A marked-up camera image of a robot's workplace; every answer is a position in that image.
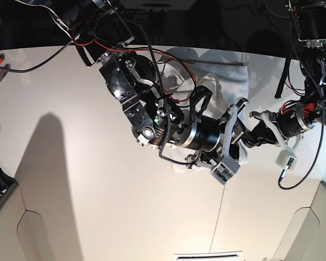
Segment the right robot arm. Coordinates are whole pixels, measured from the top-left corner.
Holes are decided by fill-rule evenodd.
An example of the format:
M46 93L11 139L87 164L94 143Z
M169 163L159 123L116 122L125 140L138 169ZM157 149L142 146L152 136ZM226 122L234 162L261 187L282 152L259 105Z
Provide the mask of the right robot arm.
M110 1L25 1L25 5L48 10L54 22L76 46L86 66L101 65L99 71L110 93L120 102L141 146L159 150L166 146L192 151L177 165L208 167L235 173L247 161L241 144L243 128L239 112L246 104L226 106L215 119L205 115L213 92L192 78L187 100L176 100L164 87L157 50L147 44L145 57L129 48L134 35Z

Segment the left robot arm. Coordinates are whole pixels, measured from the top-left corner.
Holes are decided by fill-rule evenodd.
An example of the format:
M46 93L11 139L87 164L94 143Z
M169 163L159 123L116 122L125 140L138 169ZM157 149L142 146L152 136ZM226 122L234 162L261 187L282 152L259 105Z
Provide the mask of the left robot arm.
M316 123L326 126L326 1L286 1L289 36L286 59L277 90L281 98L293 58L305 77L299 99L285 102L277 112L252 112L259 120L242 137L249 147L286 144L288 139L311 130Z

